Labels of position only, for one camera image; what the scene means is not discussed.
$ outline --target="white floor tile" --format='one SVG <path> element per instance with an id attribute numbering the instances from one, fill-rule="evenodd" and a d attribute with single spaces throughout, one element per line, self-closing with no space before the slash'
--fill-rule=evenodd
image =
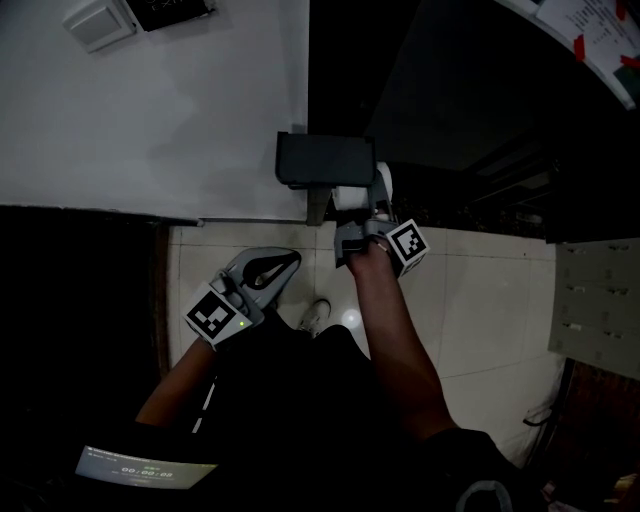
<path id="1" fill-rule="evenodd" d="M 278 314 L 293 329 L 298 328 L 304 312 L 314 301 L 316 251 L 297 249 L 302 264 L 278 299 Z"/>
<path id="2" fill-rule="evenodd" d="M 518 393 L 517 409 L 522 418 L 542 414 L 545 418 L 549 406 L 554 402 L 560 387 L 565 358 L 547 354 L 537 359 L 523 361 L 518 365 L 515 388 Z"/>
<path id="3" fill-rule="evenodd" d="M 420 228 L 422 236 L 429 244 L 429 254 L 447 253 L 447 230 L 441 228 Z"/>
<path id="4" fill-rule="evenodd" d="M 242 247 L 212 247 L 183 245 L 180 254 L 180 302 L 181 309 L 203 281 L 213 278 Z M 315 254 L 313 250 L 299 249 L 302 265 L 278 299 L 278 312 L 287 324 L 297 327 L 304 311 L 313 303 L 313 275 Z M 196 339 L 196 334 L 184 320 L 180 320 L 182 350 L 186 351 Z"/>
<path id="5" fill-rule="evenodd" d="M 522 359 L 533 359 L 548 352 L 553 317 L 555 273 L 555 261 L 531 261 L 529 307 Z"/>
<path id="6" fill-rule="evenodd" d="M 533 260 L 556 261 L 556 246 L 544 240 L 529 239 L 529 258 Z"/>
<path id="7" fill-rule="evenodd" d="M 316 298 L 325 298 L 331 303 L 331 315 L 328 325 L 353 325 L 353 335 L 360 350 L 369 356 L 369 347 L 360 317 L 360 306 L 353 276 L 346 266 L 336 270 L 335 256 L 332 250 L 316 251 Z"/>
<path id="8" fill-rule="evenodd" d="M 180 343 L 180 246 L 169 245 L 167 254 L 167 334 L 169 364 L 173 368 L 182 357 Z"/>
<path id="9" fill-rule="evenodd" d="M 324 222 L 316 231 L 316 249 L 333 250 L 333 237 L 336 234 L 335 221 Z"/>
<path id="10" fill-rule="evenodd" d="M 445 265 L 446 256 L 429 253 L 420 265 L 400 278 L 413 325 L 436 366 L 444 318 Z"/>
<path id="11" fill-rule="evenodd" d="M 182 244 L 314 249 L 316 228 L 267 222 L 207 222 L 201 228 L 182 228 Z"/>
<path id="12" fill-rule="evenodd" d="M 522 434 L 508 439 L 498 445 L 498 450 L 517 468 L 524 468 L 527 458 L 536 442 L 536 436 L 540 427 L 529 427 Z"/>
<path id="13" fill-rule="evenodd" d="M 316 296 L 331 302 L 328 325 L 349 327 L 349 317 L 360 317 L 356 286 L 346 266 L 335 269 L 333 251 L 316 251 Z M 428 256 L 415 270 L 400 279 L 411 318 L 429 357 L 438 361 L 444 304 L 444 256 Z M 360 350 L 369 357 L 364 326 L 351 328 Z"/>
<path id="14" fill-rule="evenodd" d="M 527 258 L 529 240 L 517 236 L 447 229 L 447 254 Z"/>
<path id="15" fill-rule="evenodd" d="M 520 360 L 524 343 L 529 261 L 447 256 L 441 377 Z"/>
<path id="16" fill-rule="evenodd" d="M 180 245 L 182 241 L 182 228 L 180 226 L 171 226 L 169 228 L 169 245 Z"/>
<path id="17" fill-rule="evenodd" d="M 526 426 L 516 407 L 517 378 L 518 366 L 511 365 L 441 379 L 451 417 L 462 428 L 486 432 L 496 444 L 521 434 Z"/>

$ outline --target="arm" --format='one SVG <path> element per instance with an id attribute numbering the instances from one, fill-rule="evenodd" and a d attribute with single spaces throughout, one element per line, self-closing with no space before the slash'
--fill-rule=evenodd
<path id="1" fill-rule="evenodd" d="M 406 432 L 418 441 L 455 428 L 440 379 L 413 327 L 383 249 L 370 243 L 350 258 L 371 361 Z"/>
<path id="2" fill-rule="evenodd" d="M 216 352 L 198 338 L 153 391 L 136 417 L 139 423 L 170 427 L 189 404 L 216 360 Z"/>

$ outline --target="black sign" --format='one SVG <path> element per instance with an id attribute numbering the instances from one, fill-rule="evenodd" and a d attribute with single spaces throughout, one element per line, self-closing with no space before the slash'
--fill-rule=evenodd
<path id="1" fill-rule="evenodd" d="M 210 12 L 203 0 L 127 0 L 127 3 L 147 32 Z"/>

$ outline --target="digital timer display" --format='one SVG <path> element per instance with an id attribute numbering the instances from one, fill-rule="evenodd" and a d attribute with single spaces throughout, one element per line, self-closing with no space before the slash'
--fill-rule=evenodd
<path id="1" fill-rule="evenodd" d="M 141 459 L 85 446 L 76 475 L 137 487 L 189 489 L 216 466 Z"/>

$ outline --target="wall switch plate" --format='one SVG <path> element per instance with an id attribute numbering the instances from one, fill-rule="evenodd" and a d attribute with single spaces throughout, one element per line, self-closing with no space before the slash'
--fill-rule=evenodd
<path id="1" fill-rule="evenodd" d="M 94 0 L 68 16 L 62 25 L 89 53 L 136 32 L 119 0 Z"/>

